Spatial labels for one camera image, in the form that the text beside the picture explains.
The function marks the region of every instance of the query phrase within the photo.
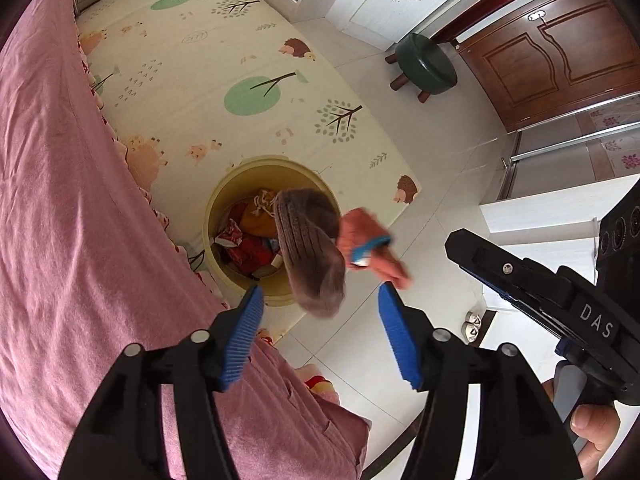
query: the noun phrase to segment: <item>pink bedsheet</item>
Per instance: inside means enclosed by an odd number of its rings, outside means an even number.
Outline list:
[[[0,230],[0,406],[55,478],[122,348],[173,345],[223,309],[106,133],[72,0],[33,0],[0,53]],[[358,477],[363,420],[314,397],[267,344],[216,400],[241,478]]]

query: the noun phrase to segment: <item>laundry basket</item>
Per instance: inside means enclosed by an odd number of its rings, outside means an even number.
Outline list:
[[[209,199],[202,228],[207,265],[217,279],[222,280],[226,286],[238,294],[244,294],[251,285],[260,285],[264,292],[265,304],[269,306],[285,306],[294,302],[284,266],[278,272],[256,282],[222,263],[220,251],[224,249],[216,245],[212,248],[209,240],[219,232],[223,216],[228,214],[229,208],[238,201],[253,196],[260,188],[277,192],[302,187],[324,192],[339,214],[338,203],[327,184],[313,171],[286,158],[276,156],[252,158],[220,181]]]

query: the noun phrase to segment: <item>wooden door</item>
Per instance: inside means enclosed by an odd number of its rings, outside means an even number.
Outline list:
[[[609,0],[535,0],[460,55],[507,131],[640,90],[640,50]]]

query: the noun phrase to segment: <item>hedgehog print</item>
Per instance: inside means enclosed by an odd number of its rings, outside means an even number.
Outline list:
[[[418,187],[408,175],[403,175],[398,180],[398,190],[394,196],[394,202],[410,204],[414,201],[414,196],[418,193]]]
[[[289,54],[293,57],[306,57],[311,61],[316,60],[316,56],[311,52],[311,49],[306,46],[304,41],[299,40],[298,38],[290,38],[290,40],[285,41],[284,45],[280,47],[278,52]]]

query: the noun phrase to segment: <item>wooden stool leg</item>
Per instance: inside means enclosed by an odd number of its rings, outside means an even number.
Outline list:
[[[391,89],[396,91],[401,89],[404,85],[409,82],[409,78],[406,76],[404,72],[402,72],[398,77],[396,77],[389,86]]]

